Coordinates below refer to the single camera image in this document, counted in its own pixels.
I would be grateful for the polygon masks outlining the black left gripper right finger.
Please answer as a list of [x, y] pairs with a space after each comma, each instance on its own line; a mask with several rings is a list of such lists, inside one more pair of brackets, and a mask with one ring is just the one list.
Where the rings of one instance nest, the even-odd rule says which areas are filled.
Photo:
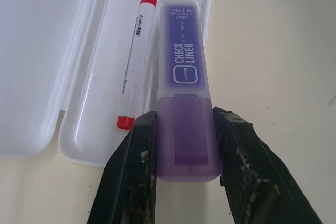
[[316, 212], [284, 162], [232, 111], [213, 108], [225, 188], [234, 223], [315, 223]]

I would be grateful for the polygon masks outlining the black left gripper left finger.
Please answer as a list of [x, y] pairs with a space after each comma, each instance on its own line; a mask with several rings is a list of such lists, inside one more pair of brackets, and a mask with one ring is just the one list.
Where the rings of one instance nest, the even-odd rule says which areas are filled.
[[105, 165], [88, 223], [155, 223], [157, 112], [135, 121]]

